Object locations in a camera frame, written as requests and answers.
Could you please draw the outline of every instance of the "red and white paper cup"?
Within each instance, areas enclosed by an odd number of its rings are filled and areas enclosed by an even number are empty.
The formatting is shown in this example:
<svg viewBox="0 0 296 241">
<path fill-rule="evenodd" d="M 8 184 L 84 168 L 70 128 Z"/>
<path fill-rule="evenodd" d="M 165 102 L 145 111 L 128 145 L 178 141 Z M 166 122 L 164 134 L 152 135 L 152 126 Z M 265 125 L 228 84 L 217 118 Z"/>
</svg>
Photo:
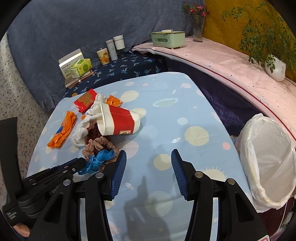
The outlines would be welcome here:
<svg viewBox="0 0 296 241">
<path fill-rule="evenodd" d="M 134 134 L 140 127 L 137 113 L 100 102 L 102 116 L 97 118 L 99 131 L 103 136 Z"/>
</svg>

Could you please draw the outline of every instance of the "pink tablecloth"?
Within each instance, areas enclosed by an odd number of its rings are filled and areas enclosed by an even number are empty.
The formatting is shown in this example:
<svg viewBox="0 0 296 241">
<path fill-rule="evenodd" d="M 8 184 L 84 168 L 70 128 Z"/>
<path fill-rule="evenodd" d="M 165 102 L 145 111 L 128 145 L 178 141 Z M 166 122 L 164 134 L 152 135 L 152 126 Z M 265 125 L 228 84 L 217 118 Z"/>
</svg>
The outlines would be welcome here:
<svg viewBox="0 0 296 241">
<path fill-rule="evenodd" d="M 296 142 L 296 87 L 286 79 L 276 82 L 264 68 L 249 63 L 247 55 L 205 38 L 202 43 L 186 38 L 185 47 L 179 49 L 145 43 L 133 50 L 162 55 L 209 74 L 281 123 Z"/>
</svg>

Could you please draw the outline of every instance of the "silver bolt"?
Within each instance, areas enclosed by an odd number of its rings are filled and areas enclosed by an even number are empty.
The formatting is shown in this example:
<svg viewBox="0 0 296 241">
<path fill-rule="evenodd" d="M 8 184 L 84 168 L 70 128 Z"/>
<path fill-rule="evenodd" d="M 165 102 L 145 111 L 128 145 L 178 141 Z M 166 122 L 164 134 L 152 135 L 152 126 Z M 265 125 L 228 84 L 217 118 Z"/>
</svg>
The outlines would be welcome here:
<svg viewBox="0 0 296 241">
<path fill-rule="evenodd" d="M 235 184 L 235 180 L 232 179 L 232 178 L 228 179 L 227 182 L 228 182 L 229 184 L 231 184 L 231 185 L 234 185 L 234 184 Z"/>
<path fill-rule="evenodd" d="M 203 177 L 203 173 L 202 172 L 195 172 L 194 175 L 198 178 Z"/>
<path fill-rule="evenodd" d="M 104 176 L 104 173 L 102 173 L 102 172 L 96 173 L 96 178 L 102 178 L 103 176 Z"/>
<path fill-rule="evenodd" d="M 64 186 L 68 186 L 70 185 L 71 181 L 69 179 L 66 179 L 65 181 L 63 181 Z"/>
</svg>

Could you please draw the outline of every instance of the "terrazzo floor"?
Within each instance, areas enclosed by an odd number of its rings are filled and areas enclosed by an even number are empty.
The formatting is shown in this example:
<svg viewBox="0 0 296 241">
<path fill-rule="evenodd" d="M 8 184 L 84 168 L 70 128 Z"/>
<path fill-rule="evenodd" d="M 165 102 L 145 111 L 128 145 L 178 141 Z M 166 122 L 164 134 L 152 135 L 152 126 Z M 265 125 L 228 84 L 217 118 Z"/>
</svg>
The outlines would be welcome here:
<svg viewBox="0 0 296 241">
<path fill-rule="evenodd" d="M 23 178 L 27 174 L 31 156 L 48 116 L 21 79 L 5 35 L 0 42 L 0 120 L 11 117 L 18 117 L 18 162 Z M 5 197 L 6 189 L 0 167 L 0 207 L 5 203 Z"/>
</svg>

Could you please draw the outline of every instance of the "white box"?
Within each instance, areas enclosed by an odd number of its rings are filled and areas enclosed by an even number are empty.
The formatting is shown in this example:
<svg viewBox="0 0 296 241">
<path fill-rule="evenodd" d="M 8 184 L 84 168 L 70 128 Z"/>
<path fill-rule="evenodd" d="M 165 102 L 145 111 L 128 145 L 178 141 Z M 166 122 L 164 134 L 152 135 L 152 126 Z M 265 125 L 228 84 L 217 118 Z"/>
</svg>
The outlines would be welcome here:
<svg viewBox="0 0 296 241">
<path fill-rule="evenodd" d="M 73 51 L 70 54 L 67 54 L 65 57 L 62 57 L 59 59 L 59 67 L 63 73 L 63 76 L 65 77 L 65 83 L 71 82 L 73 79 L 71 76 L 70 68 L 72 65 L 74 65 L 79 59 L 82 59 L 83 54 L 80 49 L 77 49 Z"/>
</svg>

